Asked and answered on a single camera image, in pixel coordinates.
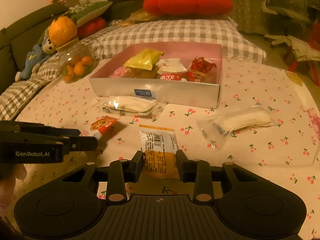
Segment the left hand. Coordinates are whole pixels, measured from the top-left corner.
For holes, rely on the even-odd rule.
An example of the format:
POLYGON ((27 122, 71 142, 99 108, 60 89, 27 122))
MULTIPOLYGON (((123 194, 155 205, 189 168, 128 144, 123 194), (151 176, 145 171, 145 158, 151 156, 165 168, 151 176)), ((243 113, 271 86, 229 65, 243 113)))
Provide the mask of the left hand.
POLYGON ((23 164, 1 164, 1 210, 11 203, 16 179, 24 180, 26 176, 27 171, 23 164))

